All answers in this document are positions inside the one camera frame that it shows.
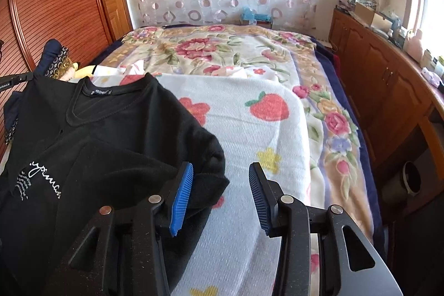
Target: metal screw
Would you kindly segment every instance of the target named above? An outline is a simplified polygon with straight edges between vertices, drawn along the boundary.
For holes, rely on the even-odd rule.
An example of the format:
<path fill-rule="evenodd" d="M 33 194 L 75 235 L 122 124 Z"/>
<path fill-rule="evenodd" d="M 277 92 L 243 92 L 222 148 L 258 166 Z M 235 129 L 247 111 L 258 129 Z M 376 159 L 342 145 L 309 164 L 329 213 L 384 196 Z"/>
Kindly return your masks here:
<path fill-rule="evenodd" d="M 104 215 L 104 216 L 105 216 L 105 215 L 110 214 L 111 211 L 112 211 L 111 206 L 103 206 L 103 207 L 100 208 L 99 213 L 100 213 L 101 215 Z"/>
<path fill-rule="evenodd" d="M 152 195 L 150 198 L 148 198 L 148 201 L 150 203 L 159 203 L 162 200 L 161 196 L 159 195 Z"/>
<path fill-rule="evenodd" d="M 344 212 L 344 209 L 338 204 L 334 204 L 333 206 L 331 206 L 330 210 L 332 210 L 332 212 L 336 213 L 337 215 L 340 215 Z"/>
<path fill-rule="evenodd" d="M 292 196 L 289 196 L 289 195 L 283 195 L 283 196 L 281 197 L 281 201 L 282 201 L 283 203 L 293 203 L 294 199 L 293 199 Z"/>

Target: v-neck collar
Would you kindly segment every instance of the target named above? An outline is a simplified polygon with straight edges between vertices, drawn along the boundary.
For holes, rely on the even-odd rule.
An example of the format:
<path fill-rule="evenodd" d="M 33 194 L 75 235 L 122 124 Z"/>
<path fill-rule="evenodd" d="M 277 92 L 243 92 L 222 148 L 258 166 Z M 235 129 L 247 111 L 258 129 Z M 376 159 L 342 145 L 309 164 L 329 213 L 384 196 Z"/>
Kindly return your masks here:
<path fill-rule="evenodd" d="M 139 103 L 145 97 L 153 82 L 156 82 L 156 80 L 152 75 L 147 73 L 142 79 L 139 79 L 138 81 L 127 85 L 119 85 L 114 87 L 96 87 L 91 82 L 89 77 L 85 77 L 81 79 L 75 87 L 73 97 L 71 98 L 69 106 L 66 110 L 66 121 L 70 126 L 78 127 L 90 122 L 100 121 L 101 119 L 121 112 Z M 109 95 L 125 94 L 133 92 L 135 90 L 140 90 L 140 94 L 132 101 L 126 102 L 123 105 L 117 107 L 110 106 L 107 107 L 105 110 L 97 110 L 97 112 L 95 112 L 93 116 L 79 117 L 74 112 L 74 108 L 77 104 L 81 92 L 87 97 L 108 97 Z"/>

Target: black t-shirt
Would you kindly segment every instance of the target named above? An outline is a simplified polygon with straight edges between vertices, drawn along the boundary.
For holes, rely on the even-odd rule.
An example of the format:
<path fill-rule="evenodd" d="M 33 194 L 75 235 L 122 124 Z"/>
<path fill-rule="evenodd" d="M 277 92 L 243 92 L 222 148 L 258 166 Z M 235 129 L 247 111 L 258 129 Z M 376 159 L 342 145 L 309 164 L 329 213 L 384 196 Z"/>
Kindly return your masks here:
<path fill-rule="evenodd" d="M 36 75 L 0 176 L 1 261 L 38 295 L 98 208 L 137 204 L 183 161 L 195 176 L 183 229 L 163 245 L 171 288 L 228 185 L 218 140 L 149 74 L 109 88 Z"/>

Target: bed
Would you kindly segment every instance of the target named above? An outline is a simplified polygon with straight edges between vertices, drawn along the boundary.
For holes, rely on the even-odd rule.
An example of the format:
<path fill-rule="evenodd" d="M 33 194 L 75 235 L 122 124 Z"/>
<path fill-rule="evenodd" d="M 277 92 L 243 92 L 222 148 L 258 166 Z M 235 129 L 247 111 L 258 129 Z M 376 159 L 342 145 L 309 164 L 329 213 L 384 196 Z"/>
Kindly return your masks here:
<path fill-rule="evenodd" d="M 305 204 L 343 206 L 383 254 L 362 133 L 335 74 L 333 55 L 316 40 L 258 26 L 144 27 L 104 54 L 109 55 L 103 66 L 125 74 L 138 64 L 141 73 L 156 76 L 226 152 L 230 186 L 175 295 L 271 294 L 280 242 L 268 239 L 256 222 L 246 177 L 253 161 Z M 134 77 L 94 77 L 94 83 L 116 85 Z M 313 238 L 312 295 L 318 294 L 318 265 Z"/>

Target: floral blanket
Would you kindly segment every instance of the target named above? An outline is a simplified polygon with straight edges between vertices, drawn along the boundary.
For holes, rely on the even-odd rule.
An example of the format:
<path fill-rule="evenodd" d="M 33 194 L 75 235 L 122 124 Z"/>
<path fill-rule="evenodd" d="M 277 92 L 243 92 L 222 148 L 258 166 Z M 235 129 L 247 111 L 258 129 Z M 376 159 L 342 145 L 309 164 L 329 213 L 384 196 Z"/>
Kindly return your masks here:
<path fill-rule="evenodd" d="M 374 229 L 357 126 L 336 99 L 314 48 L 307 36 L 259 26 L 145 27 L 128 33 L 102 65 L 126 67 L 143 60 L 144 70 L 153 75 L 269 79 L 285 86 L 301 99 L 306 115 L 310 204 L 340 204 L 371 240 Z M 254 108 L 262 97 L 245 106 Z"/>

